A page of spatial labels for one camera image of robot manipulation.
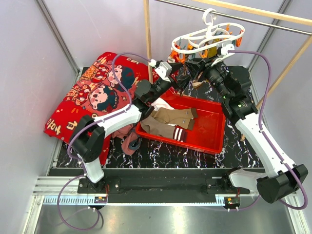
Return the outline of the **white round clip hanger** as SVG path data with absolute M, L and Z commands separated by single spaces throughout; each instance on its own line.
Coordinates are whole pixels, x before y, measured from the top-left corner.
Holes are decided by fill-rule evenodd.
M 213 8 L 209 8 L 203 13 L 204 29 L 173 39 L 172 50 L 186 55 L 199 53 L 213 47 L 222 47 L 241 40 L 245 33 L 245 27 L 232 22 L 215 24 L 217 15 L 213 11 Z

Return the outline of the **red christmas sock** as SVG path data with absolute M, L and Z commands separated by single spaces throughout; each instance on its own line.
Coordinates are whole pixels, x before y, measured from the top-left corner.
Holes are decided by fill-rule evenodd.
M 187 58 L 188 57 L 185 54 L 181 55 L 180 53 L 173 50 L 168 56 L 167 61 L 169 62 L 169 64 L 178 63 L 178 62 L 185 64 Z

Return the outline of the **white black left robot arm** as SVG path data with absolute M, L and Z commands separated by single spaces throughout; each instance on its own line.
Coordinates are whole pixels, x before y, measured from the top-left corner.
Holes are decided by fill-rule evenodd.
M 94 193 L 100 193 L 105 188 L 99 156 L 106 137 L 129 124 L 146 119 L 154 109 L 151 104 L 171 87 L 183 90 L 189 81 L 175 80 L 171 76 L 182 66 L 182 63 L 157 61 L 155 72 L 159 78 L 154 83 L 148 80 L 138 82 L 130 104 L 95 119 L 90 116 L 80 119 L 70 138 L 68 154 L 76 153 L 83 167 L 83 175 L 89 180 L 88 187 Z

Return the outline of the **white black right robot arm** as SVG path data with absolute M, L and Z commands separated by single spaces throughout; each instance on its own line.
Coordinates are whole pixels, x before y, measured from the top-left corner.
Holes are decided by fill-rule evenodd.
M 232 169 L 221 181 L 226 193 L 238 188 L 257 192 L 268 203 L 274 203 L 302 186 L 308 169 L 296 165 L 268 132 L 260 114 L 248 94 L 250 73 L 243 66 L 227 66 L 223 62 L 204 58 L 187 61 L 190 80 L 208 81 L 223 97 L 221 103 L 225 117 L 245 136 L 264 167 L 263 173 Z

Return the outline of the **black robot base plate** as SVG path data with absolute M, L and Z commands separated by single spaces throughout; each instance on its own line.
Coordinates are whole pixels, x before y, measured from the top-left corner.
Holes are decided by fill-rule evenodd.
M 207 194 L 247 194 L 249 190 L 235 188 L 226 178 L 228 169 L 104 169 L 97 183 L 83 178 L 78 193 L 121 194 L 127 191 L 187 191 Z

